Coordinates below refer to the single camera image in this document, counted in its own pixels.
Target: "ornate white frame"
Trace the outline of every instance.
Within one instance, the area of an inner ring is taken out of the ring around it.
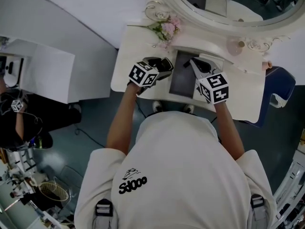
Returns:
[[[149,0],[146,4],[145,14],[154,21],[167,18],[170,12],[218,34],[260,38],[269,42],[294,32],[305,24],[305,0],[299,0],[290,11],[273,19],[258,22],[232,21],[229,25],[226,24],[228,19],[216,14],[207,13],[205,17],[198,14],[182,0]]]

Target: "wire basket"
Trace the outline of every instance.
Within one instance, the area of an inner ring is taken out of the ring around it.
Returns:
[[[40,192],[47,198],[63,202],[69,198],[69,194],[65,189],[55,182],[43,182],[39,185]]]

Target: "white table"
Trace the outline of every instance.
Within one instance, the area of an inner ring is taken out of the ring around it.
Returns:
[[[185,26],[183,33],[173,44],[175,49],[171,52],[152,47],[157,42],[157,36],[146,28],[135,26],[126,28],[111,82],[111,88],[114,91],[125,91],[129,81],[128,75],[134,63],[141,61],[144,57],[167,57],[175,64],[177,49],[198,53],[214,53],[226,59],[224,61],[224,72],[230,82],[230,97],[227,100],[227,106],[233,119],[257,122],[265,81],[265,72],[261,70],[263,59],[259,53],[245,48],[240,55],[233,57],[226,50],[226,38],[191,26]],[[245,73],[233,64],[246,66],[256,73]],[[170,94],[171,79],[169,77],[158,81],[156,86],[147,89],[140,97],[194,104],[215,111],[214,106],[205,101]]]

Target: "dark green floor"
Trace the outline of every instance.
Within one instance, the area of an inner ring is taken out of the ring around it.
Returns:
[[[105,144],[108,129],[117,111],[123,93],[111,92],[110,98],[82,101],[82,121],[79,127],[85,130],[98,142]],[[146,115],[152,113],[152,101],[138,100]],[[183,104],[164,102],[166,110],[180,110]],[[257,128],[249,124],[235,122],[246,150],[255,149],[266,170],[272,191],[275,192],[283,180],[301,136],[305,115],[305,86],[297,86],[285,108],[269,107],[265,124]],[[196,108],[196,115],[212,120],[215,113],[202,108]],[[144,120],[138,109],[134,112],[132,143],[141,122]],[[51,132],[54,140],[53,148],[35,150],[35,160],[39,168],[50,177],[60,173],[64,166],[75,169],[84,175],[92,150],[99,148],[84,134],[75,135],[75,127],[69,126]],[[76,186],[80,180],[75,177]],[[75,207],[76,198],[71,203]]]

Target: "white cube with black markers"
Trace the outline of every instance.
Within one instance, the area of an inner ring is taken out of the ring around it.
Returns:
[[[224,72],[196,80],[196,84],[208,103],[217,104],[229,98],[229,81]]]
[[[149,87],[154,84],[158,75],[156,69],[141,61],[133,66],[129,79],[140,87]]]

